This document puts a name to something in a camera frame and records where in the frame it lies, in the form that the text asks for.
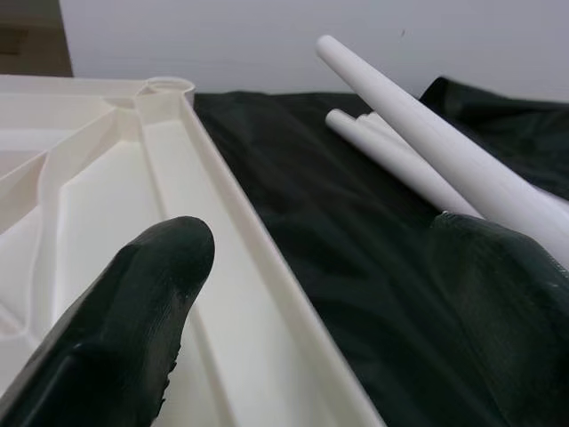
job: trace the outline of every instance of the white rod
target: white rod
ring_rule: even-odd
[[[375,131],[379,135],[379,137],[382,138],[383,140],[399,144],[402,147],[406,147],[415,156],[419,157],[423,162],[426,162],[426,160],[423,157],[421,157],[419,153],[415,151],[409,144],[407,144],[407,142],[403,138],[401,138],[401,136],[399,136],[399,134],[395,132],[393,128],[389,126],[388,123],[385,120],[383,120],[379,114],[377,113],[371,113],[369,115],[363,114],[362,116],[358,117],[356,121],[359,124],[364,125],[369,129]],[[569,201],[559,196],[556,196],[555,194],[551,194],[545,189],[540,189],[539,187],[536,186],[534,187],[543,196],[550,198],[551,200],[553,200],[553,202],[558,204],[565,212],[569,213]]]
[[[412,151],[414,154],[419,156],[419,154],[414,149],[412,149],[411,146],[407,142],[405,142],[405,140],[403,138],[401,138],[401,136],[399,136],[399,134],[397,132],[395,132],[393,130],[393,128],[391,126],[389,126],[387,123],[385,123],[384,125],[381,125],[376,120],[372,120],[370,116],[366,116],[366,115],[362,115],[362,116],[358,117],[356,119],[356,122],[359,125],[365,126],[368,129],[373,130],[374,132],[379,134],[381,137],[383,137],[385,139],[389,139],[394,144],[399,144],[402,147],[405,147],[406,149]]]
[[[480,218],[480,214],[416,153],[390,139],[382,139],[338,109],[330,111],[326,124],[441,211]]]
[[[569,268],[569,214],[331,36],[317,52],[486,219],[522,232]]]

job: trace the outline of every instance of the white plastic tray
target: white plastic tray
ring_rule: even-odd
[[[193,91],[172,78],[0,77],[0,393],[123,244],[193,215],[216,258],[155,425],[382,425]]]

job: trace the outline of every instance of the tapered white tube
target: tapered white tube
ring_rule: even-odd
[[[412,149],[411,146],[409,144],[407,144],[407,142],[405,142],[405,140],[403,138],[401,138],[401,136],[399,136],[399,134],[397,132],[395,132],[393,130],[393,128],[391,126],[389,126],[387,123],[383,122],[383,124],[381,124],[377,120],[372,119],[371,115],[370,116],[362,115],[356,119],[356,122],[359,125],[365,126],[368,129],[373,130],[378,135],[380,135],[382,138],[388,139],[394,144],[399,144],[402,147],[409,149],[410,151],[415,153],[417,156],[419,156],[417,154],[417,152],[414,149]]]
[[[486,219],[569,268],[569,214],[331,36],[318,55]]]
[[[375,131],[338,109],[330,111],[326,124],[441,211],[480,217],[437,171],[409,149],[383,141]]]
[[[382,141],[390,142],[393,144],[398,144],[401,147],[405,147],[409,151],[411,151],[415,156],[420,158],[423,162],[427,162],[423,157],[417,153],[414,149],[411,148],[407,142],[397,132],[393,130],[388,123],[381,118],[381,116],[377,113],[371,113],[369,115],[363,114],[362,116],[356,119],[360,125],[363,125],[374,132],[377,133],[377,137],[380,138]],[[545,189],[540,189],[539,187],[535,187],[543,196],[550,198],[556,204],[558,204],[565,212],[569,213],[569,201],[556,196],[554,194],[549,193]]]

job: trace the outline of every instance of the white wall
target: white wall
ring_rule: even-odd
[[[569,101],[567,0],[60,0],[77,77],[174,75],[198,90],[347,90],[332,34],[406,90],[439,75]]]

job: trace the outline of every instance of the black fabric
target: black fabric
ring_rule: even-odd
[[[432,91],[426,101],[445,105]],[[450,110],[461,111],[453,102]],[[511,425],[468,329],[441,291],[440,266],[428,250],[437,211],[329,131],[325,115],[333,108],[369,112],[347,94],[196,97],[206,129],[386,423]],[[509,153],[509,140],[498,135],[518,129],[504,122],[494,135],[485,127],[492,118],[466,110],[463,130],[491,134],[485,144],[493,154]],[[509,165],[524,175],[531,170],[563,195],[568,180],[557,155],[566,155],[566,145],[532,141],[539,163],[531,150],[512,149]],[[555,167],[545,167],[548,161]]]
[[[472,359],[512,426],[569,422],[569,279],[532,239],[445,213],[430,263]]]

